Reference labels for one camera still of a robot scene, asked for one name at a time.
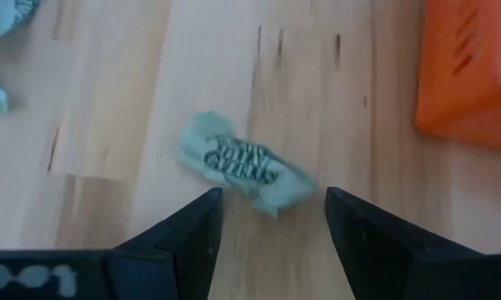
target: wood grain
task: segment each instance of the wood grain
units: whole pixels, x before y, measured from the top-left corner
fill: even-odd
[[[170,1],[63,4],[58,38],[75,29],[75,56],[52,173],[134,180],[143,151]],[[65,16],[72,15],[73,20]],[[92,22],[87,30],[85,23]]]
[[[501,252],[501,152],[413,127],[422,0],[115,1],[0,40],[0,248],[111,247],[191,202],[215,184],[176,147],[212,109],[319,191],[273,219],[228,189],[211,299],[352,299],[328,186]]]

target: black plastic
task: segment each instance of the black plastic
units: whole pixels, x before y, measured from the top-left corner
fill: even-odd
[[[113,250],[0,252],[0,278],[8,278],[0,299],[208,299],[222,198],[214,188]]]
[[[501,254],[475,252],[336,187],[325,211],[357,300],[501,299]]]

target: crumpled paper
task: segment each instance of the crumpled paper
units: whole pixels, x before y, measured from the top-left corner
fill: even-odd
[[[235,187],[253,205],[277,217],[278,209],[304,200],[316,189],[301,168],[267,147],[235,137],[232,124],[215,112],[199,112],[185,128],[177,160],[204,177]]]

